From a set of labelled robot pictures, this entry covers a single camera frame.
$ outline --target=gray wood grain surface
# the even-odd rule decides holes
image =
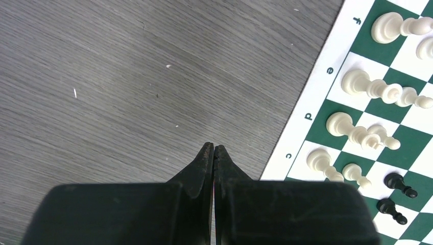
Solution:
[[[341,4],[0,0],[0,244],[55,185],[164,182],[206,141],[258,179]]]

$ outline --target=white chess piece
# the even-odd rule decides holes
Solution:
[[[331,166],[331,156],[325,150],[312,151],[307,157],[307,165],[314,171],[323,172],[323,175],[330,181],[344,181],[343,175]]]
[[[373,125],[367,130],[370,134],[377,134],[380,137],[380,141],[384,146],[388,147],[391,150],[397,150],[400,148],[401,143],[398,139],[387,135],[387,130],[380,125]]]
[[[417,57],[421,60],[433,59],[433,37],[423,40],[417,47]]]
[[[423,95],[418,96],[415,88],[404,87],[401,97],[395,104],[399,107],[415,105],[423,109],[428,109],[433,107],[433,99]]]
[[[377,149],[380,146],[379,135],[369,134],[362,126],[355,127],[350,115],[344,112],[332,114],[326,121],[326,129],[333,136],[347,135],[350,142],[360,144],[363,149]]]
[[[354,163],[349,163],[343,168],[343,176],[346,180],[356,181],[356,183],[362,188],[370,187],[371,181],[362,176],[361,173],[361,167]]]
[[[350,95],[366,92],[368,97],[372,99],[381,98],[386,104],[395,103],[403,90],[400,84],[388,85],[381,79],[370,81],[370,76],[359,69],[347,72],[341,85],[342,89]]]
[[[424,35],[433,30],[433,19],[421,17],[419,19],[403,17],[399,13],[391,12],[377,18],[371,27],[371,36],[378,43],[390,43],[400,35]]]

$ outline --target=chess board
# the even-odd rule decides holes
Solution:
[[[413,87],[419,95],[433,97],[433,63],[416,56],[418,44],[433,36],[433,31],[379,44],[371,37],[371,26],[388,12],[397,12],[403,19],[433,17],[433,0],[345,1],[261,180],[325,181],[322,173],[306,164],[311,151],[325,149],[337,171],[356,163],[372,182],[371,188],[362,189],[345,180],[364,196],[382,244],[433,244],[433,108],[398,107],[341,89],[346,72],[362,69],[371,80]],[[355,126],[384,126],[388,135],[400,140],[400,149],[363,150],[347,136],[330,135],[326,121],[335,112],[348,113]],[[410,199],[400,190],[387,188],[383,179],[392,172],[401,174],[418,197]],[[407,218],[406,225],[376,209],[378,200],[388,197]]]

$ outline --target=black plastic object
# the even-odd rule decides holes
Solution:
[[[391,215],[397,223],[401,225],[407,224],[407,218],[395,210],[395,203],[391,199],[385,198],[380,200],[377,202],[376,207],[379,212]]]
[[[389,189],[401,190],[403,194],[410,198],[416,198],[418,196],[417,191],[412,189],[410,186],[406,186],[403,181],[403,176],[398,173],[390,173],[385,176],[383,182]]]
[[[212,143],[166,183],[53,188],[22,244],[210,244],[212,194],[217,244],[379,244],[353,187],[254,181]]]

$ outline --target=black chess piece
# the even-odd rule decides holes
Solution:
[[[407,218],[403,216],[403,214],[397,212],[395,210],[395,203],[391,201],[389,198],[385,198],[377,202],[376,208],[381,213],[392,215],[393,219],[397,221],[397,223],[401,225],[407,224]]]
[[[401,190],[403,194],[410,198],[416,198],[418,196],[418,192],[416,190],[404,184],[403,176],[399,175],[398,173],[388,174],[383,182],[388,188]]]

